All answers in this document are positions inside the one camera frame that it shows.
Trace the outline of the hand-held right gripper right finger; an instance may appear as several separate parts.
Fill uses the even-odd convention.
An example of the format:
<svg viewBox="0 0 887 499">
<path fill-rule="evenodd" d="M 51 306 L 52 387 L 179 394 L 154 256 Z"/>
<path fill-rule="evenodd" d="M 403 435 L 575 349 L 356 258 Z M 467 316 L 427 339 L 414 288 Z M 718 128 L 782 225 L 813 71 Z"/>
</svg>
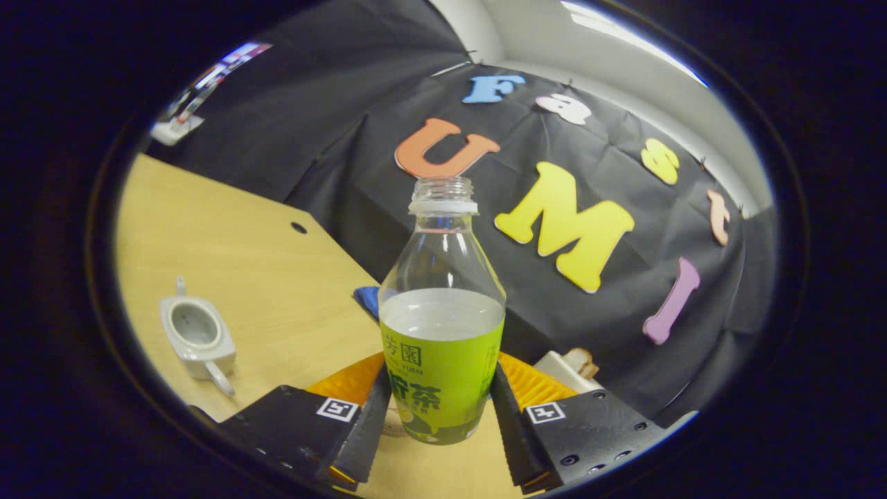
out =
<svg viewBox="0 0 887 499">
<path fill-rule="evenodd" d="M 525 495 L 612 474 L 666 437 L 607 389 L 579 394 L 505 353 L 490 393 L 513 485 Z"/>
</svg>

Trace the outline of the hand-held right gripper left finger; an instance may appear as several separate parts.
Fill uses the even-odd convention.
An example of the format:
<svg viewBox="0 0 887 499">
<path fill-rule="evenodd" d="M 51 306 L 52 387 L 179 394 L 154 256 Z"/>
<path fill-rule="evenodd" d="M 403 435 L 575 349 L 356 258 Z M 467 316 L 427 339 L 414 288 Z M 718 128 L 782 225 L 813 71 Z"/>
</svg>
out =
<svg viewBox="0 0 887 499">
<path fill-rule="evenodd" d="M 220 429 L 282 474 L 355 491 L 369 480 L 390 398 L 385 357 L 375 353 L 308 389 L 275 387 Z"/>
</svg>

